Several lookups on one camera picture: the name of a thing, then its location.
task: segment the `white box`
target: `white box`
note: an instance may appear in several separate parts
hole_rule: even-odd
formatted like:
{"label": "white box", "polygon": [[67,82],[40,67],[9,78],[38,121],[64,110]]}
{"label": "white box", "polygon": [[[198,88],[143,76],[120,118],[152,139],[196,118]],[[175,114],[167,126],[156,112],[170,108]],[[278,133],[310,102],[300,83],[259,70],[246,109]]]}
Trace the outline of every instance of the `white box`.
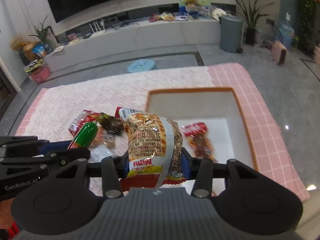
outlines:
{"label": "white box", "polygon": [[[219,163],[235,158],[258,170],[245,118],[232,88],[152,90],[148,95],[146,112],[174,120],[180,129],[190,123],[204,122],[208,128],[206,136],[214,148],[213,157]],[[183,147],[195,156],[186,138],[183,138]],[[183,186],[190,193],[193,183],[187,181]],[[213,189],[217,194],[222,192],[225,189],[224,179],[214,179]]]}

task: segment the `pink box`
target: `pink box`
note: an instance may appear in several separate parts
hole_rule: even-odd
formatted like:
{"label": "pink box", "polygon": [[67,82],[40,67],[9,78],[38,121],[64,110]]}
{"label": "pink box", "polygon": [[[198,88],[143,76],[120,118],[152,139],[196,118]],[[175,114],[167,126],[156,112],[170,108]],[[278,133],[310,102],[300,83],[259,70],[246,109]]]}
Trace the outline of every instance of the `pink box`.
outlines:
{"label": "pink box", "polygon": [[32,79],[37,84],[44,82],[50,76],[50,71],[47,65],[45,65],[42,70],[40,70],[37,74],[32,75]]}

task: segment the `chip bag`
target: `chip bag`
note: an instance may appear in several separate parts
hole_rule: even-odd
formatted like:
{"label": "chip bag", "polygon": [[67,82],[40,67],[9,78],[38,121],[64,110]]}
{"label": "chip bag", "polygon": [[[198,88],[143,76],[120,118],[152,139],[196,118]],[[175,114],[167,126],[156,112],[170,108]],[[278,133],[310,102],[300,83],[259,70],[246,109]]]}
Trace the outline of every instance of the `chip bag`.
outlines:
{"label": "chip bag", "polygon": [[185,181],[181,172],[182,135],[178,124],[134,109],[122,108],[119,114],[129,139],[129,173],[120,181],[122,190]]}

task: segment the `wall outlet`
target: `wall outlet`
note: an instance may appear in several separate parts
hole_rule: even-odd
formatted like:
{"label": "wall outlet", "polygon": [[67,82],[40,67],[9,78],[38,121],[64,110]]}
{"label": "wall outlet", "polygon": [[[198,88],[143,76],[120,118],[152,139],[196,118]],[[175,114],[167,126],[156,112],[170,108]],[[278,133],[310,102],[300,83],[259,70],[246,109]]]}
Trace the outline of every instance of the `wall outlet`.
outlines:
{"label": "wall outlet", "polygon": [[266,24],[275,25],[275,20],[267,18]]}
{"label": "wall outlet", "polygon": [[290,18],[291,18],[291,13],[286,12],[285,19],[290,22]]}

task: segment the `blue stool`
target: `blue stool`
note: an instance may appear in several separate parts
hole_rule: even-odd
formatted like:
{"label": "blue stool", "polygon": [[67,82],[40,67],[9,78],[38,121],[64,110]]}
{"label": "blue stool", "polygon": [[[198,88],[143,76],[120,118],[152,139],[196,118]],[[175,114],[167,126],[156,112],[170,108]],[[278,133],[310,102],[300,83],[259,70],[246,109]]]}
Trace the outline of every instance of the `blue stool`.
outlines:
{"label": "blue stool", "polygon": [[157,69],[156,63],[151,59],[138,59],[134,61],[129,67],[129,73],[136,73],[141,71],[148,71]]}

